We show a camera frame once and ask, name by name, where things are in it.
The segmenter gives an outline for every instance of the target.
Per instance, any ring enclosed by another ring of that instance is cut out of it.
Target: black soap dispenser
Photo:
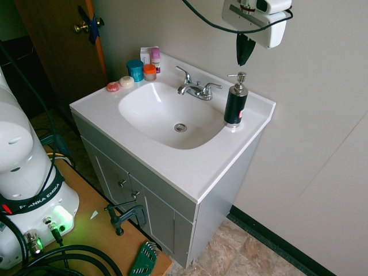
[[[245,88],[243,82],[246,78],[246,73],[239,72],[237,76],[237,84],[229,88],[228,101],[226,103],[224,123],[229,128],[237,128],[242,120],[242,111],[246,105],[248,89]]]

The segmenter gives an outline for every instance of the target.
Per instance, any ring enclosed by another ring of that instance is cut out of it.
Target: wall
[[[18,37],[27,36],[27,30],[24,27],[13,0],[0,1],[0,40],[7,41]]]
[[[228,26],[222,0],[191,2]],[[112,79],[153,45],[224,79],[247,72],[246,86],[277,105],[235,205],[335,274],[365,275],[368,2],[295,0],[281,45],[257,45],[240,68],[236,35],[207,26],[180,0],[94,4]]]

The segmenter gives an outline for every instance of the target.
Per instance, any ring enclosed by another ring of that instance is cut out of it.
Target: faucet
[[[200,82],[197,82],[196,84],[192,82],[190,74],[187,71],[181,69],[179,66],[176,66],[176,69],[185,73],[184,84],[180,85],[178,88],[179,95],[184,95],[184,93],[187,92],[194,97],[203,99],[204,101],[209,101],[213,97],[211,86],[216,86],[219,89],[223,88],[222,85],[217,85],[212,82],[209,82],[204,87],[201,87]]]

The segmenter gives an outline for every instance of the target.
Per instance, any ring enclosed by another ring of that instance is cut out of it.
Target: small container
[[[151,49],[151,63],[156,66],[156,73],[161,73],[160,49],[158,47]]]
[[[134,85],[134,79],[132,76],[124,76],[119,80],[121,87],[130,88]]]
[[[153,82],[156,79],[156,66],[153,64],[143,66],[143,75],[145,81]]]
[[[126,63],[129,76],[132,76],[135,82],[143,80],[143,65],[139,59],[132,59]]]

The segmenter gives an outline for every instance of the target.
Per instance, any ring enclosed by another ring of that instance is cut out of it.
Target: black cable
[[[63,276],[69,276],[62,269],[57,269],[57,268],[51,267],[51,266],[28,267],[26,270],[21,270],[21,271],[15,273],[13,276],[24,276],[24,275],[29,274],[30,272],[34,272],[34,271],[38,271],[38,270],[53,271],[53,272],[56,272],[57,274],[60,274],[60,275],[63,275]]]
[[[104,266],[103,263],[101,263],[100,261],[98,261],[97,259],[88,256],[88,255],[83,255],[83,254],[66,254],[66,255],[58,255],[58,256],[53,256],[53,257],[49,257],[45,260],[42,261],[43,265],[48,265],[50,263],[54,263],[54,262],[58,262],[60,260],[66,260],[66,259],[73,259],[73,260],[84,260],[86,262],[89,262],[91,264],[93,264],[94,266],[96,266],[102,273],[104,276],[111,276],[111,273],[109,272],[109,270],[106,268],[106,266]]]
[[[227,29],[227,28],[224,28],[222,26],[219,26],[219,25],[216,25],[212,22],[210,22],[209,20],[207,20],[202,14],[200,14],[191,4],[189,4],[189,2],[187,0],[182,0],[184,2],[184,4],[193,12],[196,14],[196,16],[198,16],[200,19],[202,19],[203,21],[205,21],[208,25],[216,28],[216,29],[219,29],[219,30],[224,30],[225,32],[229,32],[229,33],[237,33],[237,34],[246,34],[246,33],[257,33],[257,32],[260,32],[262,30],[265,30],[275,24],[278,24],[278,23],[281,23],[283,21],[286,21],[286,20],[290,20],[294,17],[294,14],[292,13],[291,10],[285,10],[287,13],[290,14],[289,17],[287,18],[284,18],[284,19],[281,19],[281,20],[278,20],[278,21],[275,21],[267,26],[264,26],[262,28],[259,28],[257,30],[232,30],[232,29]]]
[[[9,220],[6,216],[3,216],[2,214],[0,214],[0,221],[4,223],[6,226],[8,226],[9,229],[16,236],[19,242],[19,245],[21,247],[21,251],[22,251],[22,265],[25,266],[28,263],[28,247],[23,237],[23,234],[18,229],[18,227],[11,220]]]
[[[64,246],[63,244],[63,238],[62,235],[60,234],[60,231],[58,228],[55,228],[53,230],[51,230],[51,234],[53,236],[53,238],[56,240],[56,242],[59,244],[59,246]],[[68,264],[68,260],[64,259],[64,265],[66,269],[69,269],[69,264]]]
[[[75,275],[75,276],[84,276],[82,273],[73,270],[73,269],[64,269],[64,271],[66,271],[67,273],[71,274],[71,275]]]
[[[4,46],[2,45],[2,41],[0,40],[0,49],[2,50],[2,52],[5,54],[5,56],[7,57],[7,59],[9,59],[9,61],[12,63],[12,65],[14,66],[14,68],[18,71],[18,73],[20,74],[20,76],[22,77],[22,79],[25,81],[25,83],[27,84],[27,86],[30,88],[30,90],[32,91],[32,93],[36,96],[36,98],[41,102],[42,107],[45,109],[47,117],[50,120],[50,124],[51,124],[51,129],[52,129],[52,134],[53,134],[53,143],[55,143],[55,139],[56,139],[56,130],[55,130],[55,125],[53,124],[51,115],[44,103],[44,101],[42,100],[42,98],[40,97],[40,95],[37,93],[37,91],[35,90],[35,88],[33,88],[33,86],[31,85],[31,83],[27,80],[27,78],[25,77],[25,75],[22,73],[22,71],[20,70],[20,68],[18,67],[17,63],[12,59],[12,57],[9,55],[9,53],[5,50]],[[49,172],[47,174],[46,180],[40,190],[40,192],[38,194],[36,194],[34,197],[31,198],[31,200],[29,201],[29,203],[26,205],[26,207],[28,207],[34,199],[36,199],[45,189],[46,184],[50,178],[52,169],[55,165],[55,154],[56,154],[56,147],[53,147],[53,152],[52,152],[52,160],[51,160],[51,166],[49,169]],[[21,210],[14,212],[12,214],[6,213],[6,212],[1,212],[2,214],[5,214],[7,216],[11,216],[14,214],[18,214],[20,213],[22,210],[25,210],[25,208],[22,208]]]
[[[35,266],[35,265],[37,265],[37,263],[41,262],[42,260],[44,260],[47,257],[50,257],[52,255],[61,253],[63,251],[70,251],[70,250],[80,250],[80,251],[86,251],[86,252],[90,252],[92,254],[95,254],[95,255],[99,256],[100,258],[102,258],[113,269],[116,276],[122,276],[122,273],[121,273],[120,269],[118,268],[118,266],[114,263],[114,261],[109,256],[107,256],[105,253],[103,253],[102,251],[100,251],[100,250],[98,250],[94,247],[84,246],[84,245],[71,245],[71,246],[64,246],[64,247],[58,247],[58,248],[52,249],[48,252],[43,253],[37,259],[29,262],[25,266],[25,268]]]

